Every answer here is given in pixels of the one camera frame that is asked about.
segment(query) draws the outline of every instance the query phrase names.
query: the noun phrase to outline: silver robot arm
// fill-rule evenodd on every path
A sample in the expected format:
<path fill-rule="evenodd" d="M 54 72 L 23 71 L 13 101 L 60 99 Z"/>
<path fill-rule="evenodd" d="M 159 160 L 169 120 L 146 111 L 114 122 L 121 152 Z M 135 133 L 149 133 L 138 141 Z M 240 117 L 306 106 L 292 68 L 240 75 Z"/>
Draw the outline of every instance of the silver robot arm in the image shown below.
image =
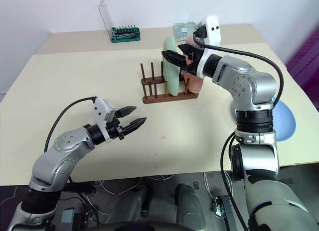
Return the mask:
<path fill-rule="evenodd" d="M 211 26 L 199 27 L 196 37 L 209 43 L 206 27 Z M 186 56 L 167 50 L 162 52 L 164 59 L 184 72 L 210 77 L 234 99 L 235 137 L 239 144 L 232 146 L 231 164 L 234 178 L 244 180 L 250 230 L 319 231 L 317 222 L 296 194 L 277 180 L 279 164 L 272 116 L 275 79 L 243 60 L 205 52 L 207 48 L 189 44 L 179 48 Z M 191 64 L 186 63 L 186 57 L 192 60 Z"/>
<path fill-rule="evenodd" d="M 119 126 L 117 118 L 127 116 L 136 107 L 116 110 L 109 100 L 96 98 L 92 116 L 95 125 L 68 131 L 56 138 L 54 145 L 35 162 L 29 192 L 17 206 L 8 230 L 47 230 L 52 225 L 56 204 L 76 164 L 102 142 L 138 129 L 146 120 L 136 119 L 128 126 Z"/>

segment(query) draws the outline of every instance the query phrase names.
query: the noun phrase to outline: beige tabletop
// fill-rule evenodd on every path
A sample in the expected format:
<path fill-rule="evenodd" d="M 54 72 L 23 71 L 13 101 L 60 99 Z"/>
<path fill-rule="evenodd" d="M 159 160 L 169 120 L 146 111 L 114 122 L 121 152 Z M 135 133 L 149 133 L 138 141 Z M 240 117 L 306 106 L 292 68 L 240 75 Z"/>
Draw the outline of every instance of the beige tabletop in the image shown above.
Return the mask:
<path fill-rule="evenodd" d="M 227 38 L 222 30 L 225 47 L 266 56 L 284 73 L 282 101 L 293 112 L 297 128 L 291 138 L 278 142 L 280 165 L 317 162 L 319 152 L 309 141 L 316 140 L 319 135 L 319 114 L 311 101 L 261 36 L 255 41 L 258 36 L 252 35 L 253 43 L 249 43 L 245 40 L 249 37 L 246 32 L 244 38 L 238 39 L 242 44 L 234 42 L 233 37 L 239 36 L 236 27 L 253 30 L 251 26 L 229 26 L 232 29 Z M 2 102 L 0 185 L 27 184 L 32 166 L 42 154 L 47 134 L 60 112 L 74 100 L 94 95 L 110 99 L 117 108 L 137 106 L 131 115 L 121 119 L 122 125 L 139 117 L 148 119 L 124 140 L 103 143 L 91 151 L 74 169 L 74 181 L 220 170 L 222 145 L 236 127 L 232 97 L 226 90 L 206 78 L 197 99 L 148 105 L 142 102 L 140 63 L 144 63 L 146 74 L 150 76 L 150 62 L 154 62 L 155 73 L 159 74 L 163 41 L 161 37 L 160 42 L 153 44 L 143 42 L 143 34 L 153 34 L 152 39 L 145 35 L 153 41 L 159 30 L 150 29 L 146 33 L 142 30 L 140 43 L 127 43 L 127 47 L 126 43 L 118 44 L 120 49 L 108 43 L 107 38 L 99 37 L 100 31 L 79 32 L 75 35 L 78 40 L 71 33 L 65 34 L 69 39 L 63 34 L 51 35 L 38 54 L 31 57 Z M 93 41 L 94 34 L 104 45 Z M 87 40 L 100 47 L 94 50 Z M 107 44 L 116 48 L 107 49 Z M 275 71 L 264 62 L 234 56 L 245 59 L 258 71 L 271 73 L 278 81 Z M 93 124 L 91 109 L 91 102 L 72 107 L 58 124 L 50 145 L 56 136 L 67 130 Z M 226 156 L 224 160 L 225 169 L 230 169 Z"/>

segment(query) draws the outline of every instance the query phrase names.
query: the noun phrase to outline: floor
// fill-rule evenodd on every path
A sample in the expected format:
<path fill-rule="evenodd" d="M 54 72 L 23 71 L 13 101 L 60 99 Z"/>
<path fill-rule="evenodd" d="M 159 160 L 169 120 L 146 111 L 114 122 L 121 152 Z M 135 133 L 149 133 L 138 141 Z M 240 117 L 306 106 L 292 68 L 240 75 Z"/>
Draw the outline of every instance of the floor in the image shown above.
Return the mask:
<path fill-rule="evenodd" d="M 279 179 L 288 184 L 299 196 L 304 203 L 305 207 L 313 215 L 313 217 L 319 222 L 319 163 L 312 165 L 300 165 L 282 168 L 279 174 Z M 226 190 L 222 183 L 220 172 L 208 172 L 208 183 L 210 189 L 214 195 L 225 195 Z M 117 193 L 122 190 L 131 187 L 139 181 L 139 178 L 123 179 L 105 181 L 104 185 L 109 190 Z M 155 181 L 147 177 L 143 177 L 141 184 L 152 185 L 154 189 L 154 197 L 150 207 L 150 215 L 147 218 L 140 218 L 141 221 L 162 221 L 175 223 L 176 220 L 176 206 L 174 204 L 175 188 L 178 184 L 184 183 L 193 186 L 193 182 L 198 182 L 199 189 L 195 190 L 199 196 L 202 209 L 204 211 L 205 219 L 207 222 L 208 231 L 223 231 L 226 230 L 223 220 L 220 220 L 214 216 L 214 212 L 211 210 L 212 203 L 208 192 L 204 186 L 203 174 L 179 174 L 173 176 L 171 179 L 165 181 Z M 245 192 L 242 182 L 234 182 L 234 199 L 237 203 L 239 210 L 244 218 L 248 221 L 248 214 L 246 211 Z M 2 186 L 0 187 L 0 200 L 3 201 L 7 197 L 12 196 L 15 186 Z M 103 212 L 110 212 L 114 204 L 121 198 L 121 195 L 111 195 L 107 193 L 103 188 L 97 187 L 96 194 L 90 196 L 90 200 L 96 207 Z M 14 213 L 15 207 L 21 202 L 24 193 L 26 192 L 26 186 L 19 186 L 16 190 L 16 196 L 13 199 L 6 201 L 0 206 L 0 229 L 6 230 L 8 223 Z M 61 199 L 70 197 L 76 197 L 76 194 L 63 192 Z M 68 201 L 59 201 L 58 209 L 54 217 L 53 223 L 56 225 L 56 230 L 70 231 L 71 224 L 63 224 L 60 222 L 61 214 L 63 210 L 74 207 L 76 212 L 82 211 L 82 204 L 77 199 L 71 199 Z M 100 222 L 103 223 L 107 215 L 99 215 Z M 237 230 L 243 230 L 240 227 L 240 223 L 235 217 L 237 224 Z"/>

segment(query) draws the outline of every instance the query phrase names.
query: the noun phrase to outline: white wall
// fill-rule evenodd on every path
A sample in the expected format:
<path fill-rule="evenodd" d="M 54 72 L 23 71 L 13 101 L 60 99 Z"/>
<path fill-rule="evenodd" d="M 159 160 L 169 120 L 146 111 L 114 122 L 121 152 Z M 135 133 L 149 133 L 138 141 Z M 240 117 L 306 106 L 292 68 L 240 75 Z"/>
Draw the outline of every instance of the white wall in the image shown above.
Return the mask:
<path fill-rule="evenodd" d="M 319 23 L 319 0 L 106 0 L 113 23 L 168 27 L 216 14 L 251 23 L 283 61 Z M 7 90 L 49 31 L 104 29 L 99 0 L 1 0 L 1 89 Z"/>

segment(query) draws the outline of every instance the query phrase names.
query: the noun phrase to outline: metal bracket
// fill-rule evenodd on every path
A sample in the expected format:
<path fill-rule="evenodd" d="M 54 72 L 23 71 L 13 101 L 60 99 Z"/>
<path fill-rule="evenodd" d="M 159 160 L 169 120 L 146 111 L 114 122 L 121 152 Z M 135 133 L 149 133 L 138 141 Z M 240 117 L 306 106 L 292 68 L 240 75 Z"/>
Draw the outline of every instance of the metal bracket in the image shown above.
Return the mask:
<path fill-rule="evenodd" d="M 278 154 L 277 154 L 277 139 L 276 139 L 276 131 L 273 130 L 272 132 L 267 133 L 249 133 L 249 132 L 243 132 L 239 131 L 238 129 L 235 129 L 235 135 L 236 140 L 243 145 L 266 145 L 271 147 L 271 150 L 273 151 L 274 160 L 266 162 L 267 165 L 272 164 L 272 168 L 270 170 L 273 170 L 275 167 L 276 175 L 279 172 L 279 162 L 278 162 Z"/>
<path fill-rule="evenodd" d="M 206 32 L 207 32 L 207 38 L 204 39 L 205 44 L 219 46 L 221 42 L 221 36 L 220 36 L 220 27 L 218 22 L 217 16 L 208 16 L 205 20 L 203 20 L 200 25 L 206 26 Z M 204 78 L 203 75 L 203 69 L 205 66 L 205 63 L 207 61 L 207 58 L 212 55 L 216 54 L 217 51 L 212 49 L 204 49 L 204 53 L 198 63 L 197 66 L 197 76 L 199 78 Z"/>
<path fill-rule="evenodd" d="M 106 123 L 113 120 L 115 111 L 115 106 L 113 106 L 113 104 L 109 100 L 96 98 L 92 110 L 92 116 L 96 125 L 99 127 L 101 133 L 103 134 L 106 143 L 111 142 L 111 138 L 106 131 Z"/>

